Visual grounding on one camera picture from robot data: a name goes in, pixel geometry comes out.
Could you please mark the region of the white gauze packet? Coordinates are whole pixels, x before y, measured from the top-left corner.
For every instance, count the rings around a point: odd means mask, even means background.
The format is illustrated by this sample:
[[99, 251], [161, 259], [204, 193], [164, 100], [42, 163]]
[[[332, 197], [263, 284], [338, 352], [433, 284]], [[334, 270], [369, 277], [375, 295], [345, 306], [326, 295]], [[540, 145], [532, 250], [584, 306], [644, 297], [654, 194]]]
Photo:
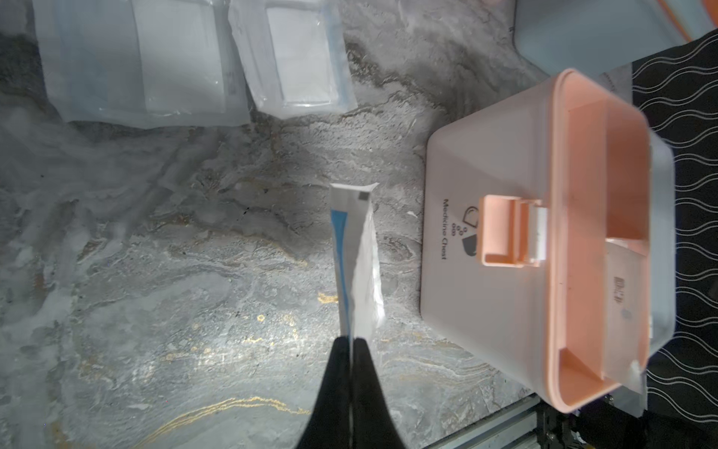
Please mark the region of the white gauze packet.
[[240, 126], [247, 87], [226, 1], [36, 1], [48, 98], [66, 122]]
[[340, 334], [367, 342], [385, 320], [372, 204], [375, 188], [338, 183], [329, 188]]
[[647, 402], [646, 365], [650, 345], [650, 261], [629, 241], [605, 243], [605, 337], [602, 375], [619, 387], [613, 404], [640, 417]]
[[279, 119], [357, 107], [337, 1], [231, 1], [256, 108]]

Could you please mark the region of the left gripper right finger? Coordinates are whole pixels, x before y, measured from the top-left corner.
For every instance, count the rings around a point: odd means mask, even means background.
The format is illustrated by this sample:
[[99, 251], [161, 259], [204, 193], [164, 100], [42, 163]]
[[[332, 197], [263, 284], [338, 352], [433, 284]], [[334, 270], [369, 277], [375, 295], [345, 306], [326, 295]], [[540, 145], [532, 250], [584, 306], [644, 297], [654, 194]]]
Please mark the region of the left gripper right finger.
[[353, 341], [352, 419], [353, 448], [405, 448], [389, 413], [364, 339]]

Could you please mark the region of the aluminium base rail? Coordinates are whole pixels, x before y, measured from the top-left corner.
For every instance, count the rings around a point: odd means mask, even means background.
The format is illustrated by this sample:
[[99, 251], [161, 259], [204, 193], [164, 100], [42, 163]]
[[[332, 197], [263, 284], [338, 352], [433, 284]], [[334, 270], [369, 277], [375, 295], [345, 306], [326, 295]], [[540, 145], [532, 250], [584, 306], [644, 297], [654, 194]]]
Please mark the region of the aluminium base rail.
[[428, 448], [567, 448], [570, 431], [560, 413], [537, 395], [428, 445]]

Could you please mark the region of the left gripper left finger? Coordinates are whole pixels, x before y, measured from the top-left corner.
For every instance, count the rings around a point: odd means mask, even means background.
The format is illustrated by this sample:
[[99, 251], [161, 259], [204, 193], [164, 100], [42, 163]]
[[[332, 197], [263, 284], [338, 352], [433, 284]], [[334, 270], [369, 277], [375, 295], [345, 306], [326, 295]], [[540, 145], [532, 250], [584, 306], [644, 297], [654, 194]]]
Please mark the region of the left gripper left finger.
[[310, 421], [298, 449], [351, 446], [351, 363], [347, 337], [334, 340]]

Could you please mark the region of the white pink first aid box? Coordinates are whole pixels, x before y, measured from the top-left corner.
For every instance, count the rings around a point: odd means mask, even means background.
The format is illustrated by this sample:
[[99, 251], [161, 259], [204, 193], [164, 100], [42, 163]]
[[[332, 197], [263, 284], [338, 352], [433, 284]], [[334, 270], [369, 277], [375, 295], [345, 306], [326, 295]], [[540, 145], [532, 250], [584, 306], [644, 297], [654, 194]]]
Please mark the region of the white pink first aid box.
[[676, 320], [675, 169], [636, 107], [577, 70], [428, 140], [422, 318], [570, 413], [602, 375], [605, 243], [650, 261], [649, 359]]

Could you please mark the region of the blue orange first aid box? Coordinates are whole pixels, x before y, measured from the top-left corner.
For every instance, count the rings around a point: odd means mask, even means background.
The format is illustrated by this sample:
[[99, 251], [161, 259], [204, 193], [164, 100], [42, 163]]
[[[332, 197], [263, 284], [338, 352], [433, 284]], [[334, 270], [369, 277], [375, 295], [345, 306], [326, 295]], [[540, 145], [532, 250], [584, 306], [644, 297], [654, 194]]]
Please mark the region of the blue orange first aid box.
[[515, 5], [514, 45], [549, 75], [598, 75], [700, 39], [715, 1], [534, 0]]

